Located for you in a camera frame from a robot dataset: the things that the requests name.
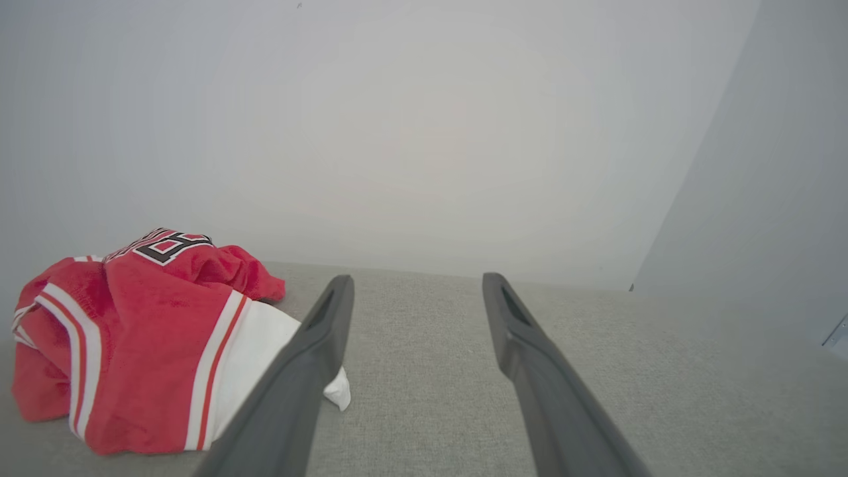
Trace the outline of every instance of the white wall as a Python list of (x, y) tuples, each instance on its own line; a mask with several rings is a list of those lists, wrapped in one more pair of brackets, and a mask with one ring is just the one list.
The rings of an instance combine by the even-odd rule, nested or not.
[(637, 293), (848, 313), (848, 3), (764, 2)]
[(156, 226), (625, 289), (757, 0), (4, 0), (3, 305)]

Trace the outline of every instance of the white backdrop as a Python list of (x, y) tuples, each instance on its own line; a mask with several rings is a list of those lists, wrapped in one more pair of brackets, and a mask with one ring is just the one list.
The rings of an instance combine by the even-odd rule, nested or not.
[(4, 1), (3, 306), (158, 226), (626, 289), (758, 3)]

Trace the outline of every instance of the table surface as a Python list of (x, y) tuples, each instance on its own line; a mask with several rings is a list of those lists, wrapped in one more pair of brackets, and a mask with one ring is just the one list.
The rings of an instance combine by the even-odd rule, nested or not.
[[(266, 263), (303, 319), (339, 274), (356, 287), (344, 366), (309, 475), (533, 475), (512, 384), (497, 368), (480, 278)], [(847, 475), (848, 362), (741, 306), (514, 283), (657, 476)], [(0, 344), (11, 384), (14, 342)], [(99, 457), (66, 420), (25, 423), (0, 393), (0, 473), (188, 476), (202, 452)]]

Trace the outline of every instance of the red garment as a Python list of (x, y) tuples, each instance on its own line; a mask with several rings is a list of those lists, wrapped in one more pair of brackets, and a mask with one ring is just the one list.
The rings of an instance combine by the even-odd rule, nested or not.
[(13, 323), (24, 419), (69, 414), (98, 454), (208, 449), (220, 362), (253, 300), (285, 283), (237, 246), (156, 229), (29, 282)]

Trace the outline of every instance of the red stripe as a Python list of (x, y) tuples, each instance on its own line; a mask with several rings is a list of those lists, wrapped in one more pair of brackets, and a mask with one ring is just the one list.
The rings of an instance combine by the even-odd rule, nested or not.
[(226, 342), (230, 340), (232, 330), (236, 327), (238, 317), (242, 314), (242, 309), (244, 308), (244, 304), (247, 303), (247, 301), (248, 297), (243, 295), (242, 302), (238, 304), (236, 314), (235, 316), (233, 316), (232, 321), (230, 321), (230, 327), (226, 329), (224, 339), (221, 340), (220, 345), (218, 345), (218, 352), (215, 353), (215, 359), (214, 361), (212, 361), (212, 368), (209, 370), (209, 379), (206, 380), (206, 398), (204, 399), (204, 413), (200, 416), (200, 436), (198, 437), (199, 451), (202, 451), (204, 449), (204, 440), (206, 438), (206, 423), (209, 420), (209, 405), (211, 405), (212, 403), (212, 386), (213, 384), (215, 384), (215, 371), (218, 369), (220, 355), (224, 352)]
[[(53, 305), (56, 306), (59, 309), (59, 311), (61, 311), (64, 314), (65, 318), (67, 318), (68, 321), (70, 321), (71, 323), (74, 324), (74, 328), (76, 328), (77, 341), (80, 343), (80, 376), (76, 380), (76, 382), (79, 383), (76, 386), (78, 396), (76, 397), (76, 414), (74, 415), (74, 424), (73, 424), (72, 427), (74, 428), (74, 432), (79, 434), (80, 431), (77, 429), (77, 426), (80, 422), (80, 414), (81, 414), (81, 409), (82, 409), (82, 396), (83, 396), (83, 393), (84, 393), (85, 388), (86, 388), (86, 340), (85, 340), (85, 335), (82, 333), (82, 326), (80, 326), (80, 324), (76, 322), (76, 320), (74, 319), (74, 316), (70, 314), (70, 311), (68, 311), (68, 309), (65, 308), (64, 305), (59, 303), (59, 301), (56, 300), (55, 298), (53, 298), (51, 295), (48, 295), (47, 292), (45, 292), (45, 291), (42, 291), (42, 297), (44, 297), (44, 299), (49, 301), (50, 303), (53, 303)], [(80, 437), (83, 440), (86, 439), (86, 437), (84, 435), (81, 435)]]

